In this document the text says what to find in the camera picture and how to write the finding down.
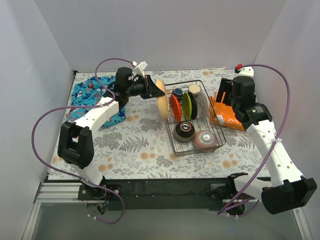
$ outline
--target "white enclosure wall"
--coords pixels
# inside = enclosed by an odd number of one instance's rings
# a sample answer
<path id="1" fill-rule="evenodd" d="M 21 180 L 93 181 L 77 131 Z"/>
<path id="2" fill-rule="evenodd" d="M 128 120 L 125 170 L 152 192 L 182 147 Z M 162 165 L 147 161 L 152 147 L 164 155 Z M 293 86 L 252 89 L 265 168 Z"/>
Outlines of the white enclosure wall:
<path id="1" fill-rule="evenodd" d="M 291 87 L 291 105 L 282 139 L 297 167 L 320 185 L 320 2 L 289 0 L 261 48 L 255 63 L 280 69 Z M 256 93 L 276 126 L 286 104 L 283 80 L 270 70 L 255 70 Z M 313 239 L 320 238 L 320 191 L 303 208 Z"/>
<path id="2" fill-rule="evenodd" d="M 72 71 L 33 0 L 0 1 L 0 239 L 21 239 L 45 168 L 31 148 L 38 117 L 66 104 Z M 37 131 L 41 156 L 51 159 L 63 113 Z"/>
<path id="3" fill-rule="evenodd" d="M 35 2 L 72 70 L 92 72 L 110 57 L 145 60 L 149 70 L 252 63 L 285 0 Z"/>

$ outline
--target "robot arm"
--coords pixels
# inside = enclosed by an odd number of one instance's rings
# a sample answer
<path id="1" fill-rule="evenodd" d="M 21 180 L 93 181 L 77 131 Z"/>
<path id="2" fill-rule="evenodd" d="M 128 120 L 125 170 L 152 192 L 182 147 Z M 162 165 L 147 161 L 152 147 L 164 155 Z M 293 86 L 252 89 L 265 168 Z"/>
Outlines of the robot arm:
<path id="1" fill-rule="evenodd" d="M 76 121 L 66 121 L 61 126 L 58 156 L 70 164 L 79 176 L 96 185 L 100 185 L 104 178 L 92 161 L 95 153 L 93 134 L 128 103 L 129 97 L 141 96 L 143 99 L 150 99 L 165 95 L 154 84 L 150 75 L 144 75 L 146 66 L 146 62 L 138 64 L 134 69 L 138 74 L 134 77 L 132 69 L 119 68 L 114 82 L 115 100 L 107 106 L 93 108 Z M 110 94 L 106 92 L 97 105 L 103 105 L 111 100 Z"/>
<path id="2" fill-rule="evenodd" d="M 244 191 L 262 201 L 271 214 L 303 207 L 317 189 L 313 178 L 306 179 L 295 166 L 280 140 L 276 140 L 276 130 L 267 107 L 256 102 L 254 70 L 251 67 L 236 71 L 233 80 L 223 78 L 216 102 L 232 106 L 236 119 L 242 123 L 264 158 L 273 142 L 274 149 L 266 166 L 271 183 L 255 179 Z M 247 173 L 235 173 L 228 176 L 232 192 L 238 192 L 249 181 Z"/>

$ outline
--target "metal wire basket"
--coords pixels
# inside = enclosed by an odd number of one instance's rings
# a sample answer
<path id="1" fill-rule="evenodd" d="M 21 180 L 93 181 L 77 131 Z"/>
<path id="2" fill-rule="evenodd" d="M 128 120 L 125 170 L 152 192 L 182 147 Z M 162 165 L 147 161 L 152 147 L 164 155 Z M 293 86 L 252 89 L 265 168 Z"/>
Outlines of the metal wire basket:
<path id="1" fill-rule="evenodd" d="M 166 84 L 165 87 L 166 87 L 167 95 L 170 98 L 171 92 L 175 88 L 179 88 L 184 93 L 187 93 L 190 85 L 199 85 L 201 87 L 201 91 L 205 94 L 206 100 L 210 104 L 209 106 L 211 106 L 212 109 L 214 109 L 213 105 L 209 99 L 209 95 L 207 93 L 205 85 L 201 80 L 191 80 L 191 81 L 183 81 L 183 82 L 179 82 L 179 83 L 171 83 L 171 84 Z M 169 117 L 163 121 L 164 121 L 166 132 L 168 134 L 173 152 L 177 157 L 202 153 L 203 151 L 213 152 L 214 150 L 216 150 L 216 149 L 222 147 L 224 144 L 226 144 L 226 138 L 225 138 L 225 135 L 223 133 L 223 130 L 221 128 L 220 123 L 219 123 L 219 125 L 211 124 L 209 116 L 207 116 L 206 118 L 201 118 L 201 117 L 196 118 L 194 120 L 189 120 L 188 122 L 192 123 L 192 125 L 194 126 L 195 134 L 197 134 L 200 131 L 204 131 L 204 130 L 212 132 L 215 135 L 216 140 L 217 140 L 216 146 L 210 146 L 210 147 L 205 147 L 205 148 L 195 148 L 193 145 L 193 141 L 184 142 L 184 143 L 177 141 L 173 135 L 173 131 L 174 131 L 174 128 L 176 127 L 178 122 L 176 121 L 176 118 L 172 112 L 173 110 L 171 108 L 170 99 L 169 99 L 169 106 L 170 106 Z M 184 121 L 184 120 L 185 120 L 185 117 L 182 114 L 181 121 Z"/>

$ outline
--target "printed blue towel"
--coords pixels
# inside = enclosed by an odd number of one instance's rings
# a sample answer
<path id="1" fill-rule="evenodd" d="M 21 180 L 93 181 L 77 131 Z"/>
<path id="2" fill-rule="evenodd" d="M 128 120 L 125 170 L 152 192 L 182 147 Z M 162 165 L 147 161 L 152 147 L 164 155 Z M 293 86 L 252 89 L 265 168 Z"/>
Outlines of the printed blue towel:
<path id="1" fill-rule="evenodd" d="M 108 86 L 116 80 L 114 76 L 103 76 L 100 78 L 101 82 Z M 74 85 L 71 96 L 72 106 L 90 106 L 97 105 L 100 99 L 103 97 L 106 90 L 99 84 L 96 78 L 93 76 L 87 81 L 77 83 Z M 71 108 L 65 117 L 67 121 L 74 122 L 81 118 L 84 114 L 89 112 L 92 108 Z M 123 122 L 126 119 L 125 108 L 119 111 L 116 115 L 109 118 L 103 126 L 108 128 L 117 123 Z"/>

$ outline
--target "orange bag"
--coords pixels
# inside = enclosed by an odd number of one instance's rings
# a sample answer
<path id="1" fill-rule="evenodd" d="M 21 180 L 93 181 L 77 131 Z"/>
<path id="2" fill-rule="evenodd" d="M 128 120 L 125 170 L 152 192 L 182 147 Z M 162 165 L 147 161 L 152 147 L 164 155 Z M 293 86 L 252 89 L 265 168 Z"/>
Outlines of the orange bag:
<path id="1" fill-rule="evenodd" d="M 210 122 L 212 124 L 218 125 L 218 120 L 219 120 L 219 123 L 221 126 L 244 131 L 245 129 L 242 126 L 242 124 L 236 119 L 235 113 L 232 110 L 232 107 L 227 106 L 222 102 L 216 102 L 217 94 L 218 92 L 215 92 L 214 96 L 210 97 L 210 102 L 212 103 L 215 111 L 214 113 L 213 108 L 210 104 L 210 114 L 209 114 Z"/>

